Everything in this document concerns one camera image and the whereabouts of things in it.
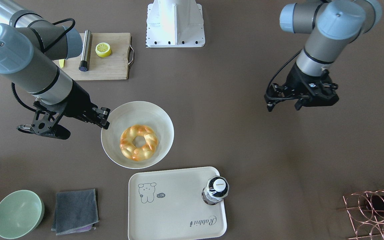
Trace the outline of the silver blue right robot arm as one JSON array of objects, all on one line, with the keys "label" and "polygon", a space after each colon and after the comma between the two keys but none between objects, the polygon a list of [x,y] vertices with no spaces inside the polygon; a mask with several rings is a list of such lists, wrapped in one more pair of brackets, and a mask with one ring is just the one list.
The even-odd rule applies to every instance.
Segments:
[{"label": "silver blue right robot arm", "polygon": [[0,0],[0,75],[33,97],[34,119],[20,132],[67,139],[70,132],[59,124],[63,116],[90,122],[103,129],[110,109],[98,108],[89,94],[54,61],[82,53],[83,42],[74,28],[62,20],[50,23],[41,15],[12,0]]}]

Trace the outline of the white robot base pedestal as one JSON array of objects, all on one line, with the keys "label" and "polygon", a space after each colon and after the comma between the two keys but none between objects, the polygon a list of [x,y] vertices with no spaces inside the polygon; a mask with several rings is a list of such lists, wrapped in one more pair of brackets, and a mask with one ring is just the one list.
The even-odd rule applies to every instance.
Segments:
[{"label": "white robot base pedestal", "polygon": [[146,22],[148,48],[205,46],[202,6],[195,0],[155,0],[147,6]]}]

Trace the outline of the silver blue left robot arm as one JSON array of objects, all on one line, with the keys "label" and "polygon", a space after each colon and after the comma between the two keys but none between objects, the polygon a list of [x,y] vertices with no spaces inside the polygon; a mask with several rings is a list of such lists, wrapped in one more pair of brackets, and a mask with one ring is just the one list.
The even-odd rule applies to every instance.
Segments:
[{"label": "silver blue left robot arm", "polygon": [[280,96],[296,99],[295,108],[334,105],[339,97],[329,68],[343,49],[372,29],[382,17],[376,0],[334,0],[329,3],[293,3],[279,17],[283,31],[309,34],[303,49],[282,86],[273,84],[268,109],[281,102]]}]

